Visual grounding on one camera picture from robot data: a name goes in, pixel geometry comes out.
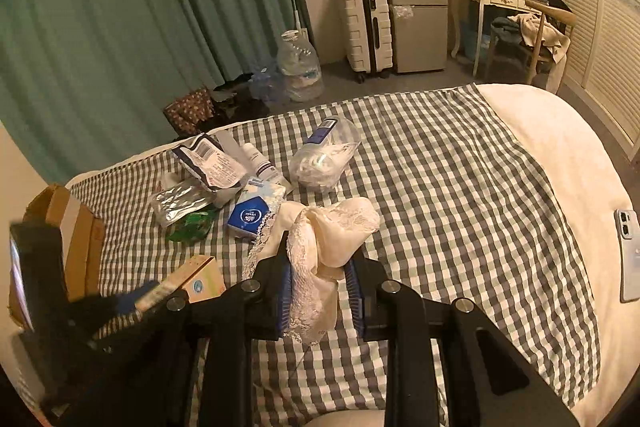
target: gray checkered bedsheet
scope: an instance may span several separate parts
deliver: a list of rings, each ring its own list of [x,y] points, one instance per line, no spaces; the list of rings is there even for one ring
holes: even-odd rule
[[[365,244],[369,257],[424,297],[474,300],[568,406],[581,399],[598,379],[600,354],[578,246],[542,167],[477,88],[322,105],[240,124],[232,134],[287,175],[289,157],[330,114],[362,130],[350,171],[332,194],[296,189],[289,198],[371,199],[383,224]],[[106,223],[104,294],[162,279],[194,254],[215,256],[227,286],[239,281],[250,245],[226,233],[231,205],[192,247],[167,241],[156,224],[148,197],[161,172],[179,170],[167,151],[72,188]],[[255,343],[257,423],[301,425],[334,410],[384,409],[386,343],[357,339],[343,283],[339,295],[336,329],[318,345]]]

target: white bottle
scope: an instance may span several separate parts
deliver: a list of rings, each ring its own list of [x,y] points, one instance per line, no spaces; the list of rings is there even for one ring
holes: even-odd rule
[[[282,172],[278,171],[273,166],[273,163],[271,163],[264,154],[255,148],[254,144],[244,143],[242,144],[242,150],[249,158],[249,161],[255,170],[255,175],[258,178],[266,182],[282,185],[287,190],[286,194],[289,194],[293,190],[293,187],[282,175]]]

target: suitcase handle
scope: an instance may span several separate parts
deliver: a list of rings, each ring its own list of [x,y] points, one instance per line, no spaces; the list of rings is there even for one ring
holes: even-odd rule
[[[373,19],[373,42],[376,49],[380,49],[380,29],[378,28],[378,18]]]

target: lace fabric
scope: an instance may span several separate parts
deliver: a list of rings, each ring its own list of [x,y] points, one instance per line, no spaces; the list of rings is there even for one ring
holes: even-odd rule
[[[293,295],[289,328],[284,334],[305,344],[316,343],[326,330],[335,328],[342,266],[379,227],[380,215],[367,198],[351,198],[327,207],[284,201],[277,214],[263,221],[242,276],[248,279],[260,259],[275,255],[282,234],[289,230],[287,256]]]

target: teal curtain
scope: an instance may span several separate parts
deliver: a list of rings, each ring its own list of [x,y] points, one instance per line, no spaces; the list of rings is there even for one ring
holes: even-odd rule
[[[0,119],[48,182],[175,133],[161,109],[270,60],[304,0],[0,0]]]

